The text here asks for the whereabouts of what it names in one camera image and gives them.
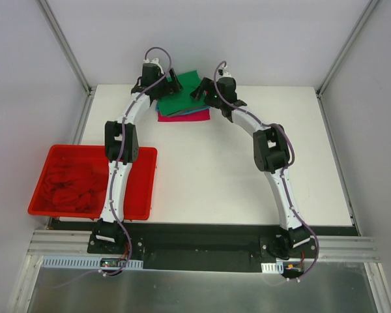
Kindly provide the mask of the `green t-shirt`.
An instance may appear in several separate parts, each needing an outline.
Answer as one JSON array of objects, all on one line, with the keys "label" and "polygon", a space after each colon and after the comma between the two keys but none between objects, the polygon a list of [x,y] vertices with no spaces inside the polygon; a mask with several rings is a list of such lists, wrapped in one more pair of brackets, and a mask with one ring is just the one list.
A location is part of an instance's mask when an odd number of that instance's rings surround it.
[{"label": "green t-shirt", "polygon": [[193,71],[185,72],[179,74],[177,77],[181,85],[183,86],[183,90],[180,93],[165,96],[158,102],[185,101],[185,102],[198,102],[199,104],[204,105],[204,103],[201,100],[193,100],[190,97],[190,93],[201,83],[201,79],[197,71],[193,70]]}]

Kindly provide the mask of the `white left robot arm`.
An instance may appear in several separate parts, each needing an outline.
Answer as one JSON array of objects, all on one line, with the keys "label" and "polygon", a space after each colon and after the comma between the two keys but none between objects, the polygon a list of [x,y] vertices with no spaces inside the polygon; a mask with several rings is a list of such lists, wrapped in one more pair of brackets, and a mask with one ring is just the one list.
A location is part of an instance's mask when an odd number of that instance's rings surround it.
[{"label": "white left robot arm", "polygon": [[89,253],[130,255],[131,239],[123,225],[126,185],[138,159],[136,123],[162,97],[179,93],[182,86],[174,70],[164,70],[158,58],[145,59],[141,76],[131,90],[130,103],[104,128],[104,149],[108,159],[108,185],[100,218],[89,239]]}]

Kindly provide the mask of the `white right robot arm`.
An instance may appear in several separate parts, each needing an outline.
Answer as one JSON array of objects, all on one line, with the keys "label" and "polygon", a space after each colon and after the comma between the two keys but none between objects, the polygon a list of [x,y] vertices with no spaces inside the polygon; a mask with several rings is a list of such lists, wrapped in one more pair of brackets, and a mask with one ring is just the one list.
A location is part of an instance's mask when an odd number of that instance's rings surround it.
[{"label": "white right robot arm", "polygon": [[268,179],[280,221],[280,234],[267,245],[267,252],[287,260],[301,253],[304,244],[311,239],[311,231],[299,211],[289,180],[289,167],[295,160],[293,146],[281,125],[262,122],[238,99],[236,87],[231,76],[221,77],[217,82],[203,78],[190,96],[194,100],[203,99],[208,106],[220,110],[226,119],[252,137],[253,160]]}]

